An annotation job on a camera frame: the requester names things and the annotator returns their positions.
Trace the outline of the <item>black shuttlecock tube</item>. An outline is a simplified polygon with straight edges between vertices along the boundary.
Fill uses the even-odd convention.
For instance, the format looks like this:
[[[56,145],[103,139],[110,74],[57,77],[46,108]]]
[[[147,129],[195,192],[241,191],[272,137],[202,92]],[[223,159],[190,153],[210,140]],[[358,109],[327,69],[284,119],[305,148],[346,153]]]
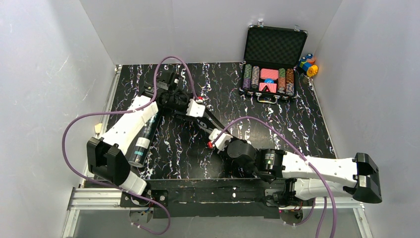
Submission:
[[[128,159],[128,163],[131,166],[137,168],[144,167],[149,148],[156,134],[157,127],[161,122],[161,118],[162,112],[158,112],[146,122],[146,124],[138,133],[132,149],[132,153]]]

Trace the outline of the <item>black racket bag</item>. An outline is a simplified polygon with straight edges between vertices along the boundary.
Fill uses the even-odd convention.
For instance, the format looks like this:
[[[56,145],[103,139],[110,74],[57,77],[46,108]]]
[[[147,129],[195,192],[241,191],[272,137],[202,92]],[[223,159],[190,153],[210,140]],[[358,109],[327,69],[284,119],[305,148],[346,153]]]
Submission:
[[[224,129],[224,125],[209,110],[205,110],[204,116],[201,118],[189,117],[180,112],[176,112],[175,116],[179,119],[194,122],[201,130],[208,134],[208,137],[213,129]],[[233,162],[233,164],[241,168],[245,175],[253,177],[262,175],[256,163],[256,159],[260,153],[258,149],[254,148],[246,140],[233,136],[224,151],[219,151],[216,148],[211,149],[216,151],[222,160]]]

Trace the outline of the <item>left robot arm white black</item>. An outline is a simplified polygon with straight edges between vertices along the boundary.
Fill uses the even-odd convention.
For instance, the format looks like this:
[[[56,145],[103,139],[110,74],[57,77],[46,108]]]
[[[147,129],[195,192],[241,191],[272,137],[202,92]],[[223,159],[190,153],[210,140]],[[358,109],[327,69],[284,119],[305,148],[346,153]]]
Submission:
[[[136,175],[128,150],[142,129],[151,125],[164,108],[186,112],[193,96],[179,89],[180,76],[163,73],[155,85],[136,96],[127,112],[100,138],[87,142],[88,170],[123,190],[142,195],[147,182]]]

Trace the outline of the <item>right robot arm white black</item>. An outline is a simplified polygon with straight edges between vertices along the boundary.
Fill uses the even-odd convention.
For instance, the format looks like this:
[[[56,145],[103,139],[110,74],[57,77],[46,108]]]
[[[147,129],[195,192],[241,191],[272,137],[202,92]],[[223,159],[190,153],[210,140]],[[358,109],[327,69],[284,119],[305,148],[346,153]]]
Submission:
[[[274,196],[278,203],[331,194],[362,203],[382,202],[379,167],[367,153],[345,159],[302,158],[284,150],[256,149],[240,139],[231,139],[224,146],[227,157],[246,173],[268,183],[286,181],[284,190]]]

